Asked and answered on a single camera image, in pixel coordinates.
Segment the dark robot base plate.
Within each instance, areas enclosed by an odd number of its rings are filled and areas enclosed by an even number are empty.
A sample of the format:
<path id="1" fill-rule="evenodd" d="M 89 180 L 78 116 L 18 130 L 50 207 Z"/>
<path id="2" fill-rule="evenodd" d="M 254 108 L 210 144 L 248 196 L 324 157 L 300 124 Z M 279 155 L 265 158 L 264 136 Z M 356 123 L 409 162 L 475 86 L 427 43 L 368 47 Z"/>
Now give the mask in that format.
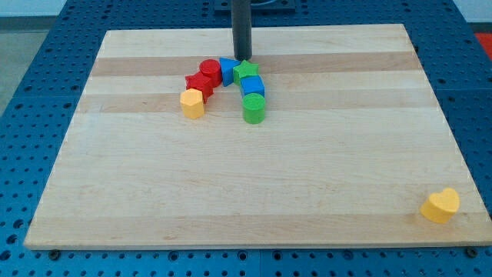
<path id="1" fill-rule="evenodd" d="M 215 14 L 230 14 L 231 0 L 213 0 Z M 297 0 L 251 0 L 252 12 L 295 12 Z"/>

